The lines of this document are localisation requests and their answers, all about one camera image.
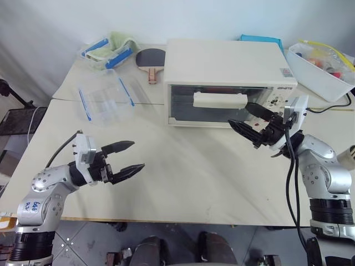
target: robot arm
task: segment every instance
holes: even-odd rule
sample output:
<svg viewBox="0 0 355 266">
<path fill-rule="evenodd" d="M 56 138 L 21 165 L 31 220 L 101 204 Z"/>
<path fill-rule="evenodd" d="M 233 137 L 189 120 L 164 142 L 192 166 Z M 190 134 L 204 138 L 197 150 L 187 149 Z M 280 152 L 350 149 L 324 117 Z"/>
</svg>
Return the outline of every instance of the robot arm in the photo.
<svg viewBox="0 0 355 266">
<path fill-rule="evenodd" d="M 73 145 L 75 161 L 46 168 L 32 179 L 30 192 L 17 209 L 16 238 L 6 265 L 52 265 L 52 241 L 67 195 L 86 184 L 93 186 L 102 181 L 114 185 L 138 173 L 144 164 L 113 174 L 105 162 L 110 153 L 123 151 L 133 144 L 132 141 L 116 142 L 96 152 L 91 137 L 77 134 Z"/>
<path fill-rule="evenodd" d="M 229 123 L 236 132 L 251 140 L 255 148 L 269 145 L 273 150 L 280 150 L 276 156 L 290 158 L 285 143 L 288 129 L 310 198 L 311 231 L 316 235 L 307 241 L 308 263 L 315 266 L 355 265 L 355 225 L 349 191 L 352 182 L 349 170 L 355 168 L 355 149 L 349 153 L 353 157 L 347 156 L 346 168 L 342 164 L 344 160 L 339 161 L 329 145 L 311 135 L 304 135 L 300 128 L 306 116 L 307 101 L 307 96 L 289 99 L 284 117 L 258 104 L 248 103 L 246 109 L 252 115 L 269 122 L 260 132 L 244 122 L 229 120 Z M 340 260 L 346 260 L 346 264 L 340 264 Z"/>
</svg>

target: black object on table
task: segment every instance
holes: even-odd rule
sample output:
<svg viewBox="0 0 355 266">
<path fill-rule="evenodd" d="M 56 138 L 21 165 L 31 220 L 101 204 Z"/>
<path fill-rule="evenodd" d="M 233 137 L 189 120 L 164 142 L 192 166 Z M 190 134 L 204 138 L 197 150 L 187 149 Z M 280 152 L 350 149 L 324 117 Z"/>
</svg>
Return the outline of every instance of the black object on table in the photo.
<svg viewBox="0 0 355 266">
<path fill-rule="evenodd" d="M 27 134 L 34 112 L 35 114 L 33 116 L 29 133 L 35 133 L 42 118 L 44 117 L 45 112 L 47 111 L 47 107 L 39 107 L 36 111 L 33 101 L 26 102 L 13 89 L 10 88 L 9 84 L 5 80 L 0 79 L 0 95 L 8 97 L 10 94 L 13 95 L 21 104 L 23 104 L 24 108 L 10 109 L 7 111 L 5 117 L 0 123 L 0 136 Z M 0 162 L 4 158 L 5 154 L 6 150 L 2 151 L 0 154 Z"/>
</svg>

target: white table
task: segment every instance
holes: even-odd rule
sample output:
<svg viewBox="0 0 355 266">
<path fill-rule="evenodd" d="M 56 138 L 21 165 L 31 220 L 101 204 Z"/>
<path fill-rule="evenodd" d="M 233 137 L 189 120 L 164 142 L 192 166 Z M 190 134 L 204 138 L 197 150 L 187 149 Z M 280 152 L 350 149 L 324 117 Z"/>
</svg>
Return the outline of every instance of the white table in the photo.
<svg viewBox="0 0 355 266">
<path fill-rule="evenodd" d="M 231 129 L 166 126 L 163 108 L 137 104 L 132 120 L 98 127 L 87 121 L 80 102 L 52 100 L 0 199 L 0 210 L 16 213 L 33 176 L 69 136 L 82 129 L 98 147 L 120 140 L 136 142 L 109 156 L 114 172 L 136 163 L 146 166 L 115 186 L 99 183 L 80 188 L 68 196 L 64 218 L 293 225 L 285 199 L 289 160 L 270 158 L 273 152 L 266 147 L 255 150 Z M 355 142 L 355 112 L 309 114 L 302 128 L 341 152 Z M 73 159 L 68 145 L 53 166 Z M 309 226 L 309 201 L 302 183 L 300 196 L 301 225 Z"/>
<path fill-rule="evenodd" d="M 165 45 L 141 45 L 144 48 L 159 48 L 165 50 Z M 163 93 L 163 75 L 164 71 L 160 71 L 157 74 L 158 83 L 155 85 L 148 84 L 148 74 L 145 71 L 139 70 L 135 64 L 135 58 L 130 57 L 122 65 L 115 68 L 115 71 L 120 75 L 130 87 L 130 93 L 133 102 L 137 104 L 164 104 Z M 76 84 L 85 77 L 92 73 L 93 70 L 88 68 L 80 59 L 77 59 L 72 65 L 68 75 L 63 81 L 60 88 L 54 93 L 53 98 L 59 100 L 72 100 L 80 101 L 79 94 L 77 93 Z M 346 104 L 348 100 L 346 97 L 342 97 L 336 103 L 328 103 L 321 97 L 311 92 L 301 84 L 297 86 L 297 89 L 293 92 L 293 96 L 299 96 L 301 94 L 308 94 L 310 96 L 308 106 L 311 108 L 326 108 L 331 105 Z M 355 97 L 351 95 L 353 100 L 352 105 L 346 107 L 346 110 L 355 110 Z"/>
</svg>

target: green cloth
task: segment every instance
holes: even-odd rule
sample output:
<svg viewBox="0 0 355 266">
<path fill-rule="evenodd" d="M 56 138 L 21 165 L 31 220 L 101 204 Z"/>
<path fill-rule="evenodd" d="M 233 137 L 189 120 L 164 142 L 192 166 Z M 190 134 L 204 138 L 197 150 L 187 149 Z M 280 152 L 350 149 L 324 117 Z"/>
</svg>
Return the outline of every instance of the green cloth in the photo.
<svg viewBox="0 0 355 266">
<path fill-rule="evenodd" d="M 115 52 L 120 49 L 124 45 L 128 44 L 129 47 L 133 50 L 133 52 L 137 52 L 139 50 L 136 42 L 127 34 L 121 32 L 111 32 L 109 37 L 109 46 L 108 47 L 100 47 L 95 50 L 90 51 L 90 55 L 97 58 L 106 58 L 111 55 L 115 55 Z"/>
</svg>

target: ping pong paddle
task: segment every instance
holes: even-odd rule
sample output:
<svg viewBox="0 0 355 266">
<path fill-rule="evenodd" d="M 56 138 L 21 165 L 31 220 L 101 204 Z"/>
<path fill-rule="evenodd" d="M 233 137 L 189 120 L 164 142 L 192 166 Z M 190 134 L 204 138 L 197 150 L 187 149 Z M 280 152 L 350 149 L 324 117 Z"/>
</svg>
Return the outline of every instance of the ping pong paddle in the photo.
<svg viewBox="0 0 355 266">
<path fill-rule="evenodd" d="M 148 72 L 148 83 L 156 84 L 155 74 L 164 69 L 165 51 L 161 49 L 145 49 L 135 56 L 138 68 Z"/>
</svg>

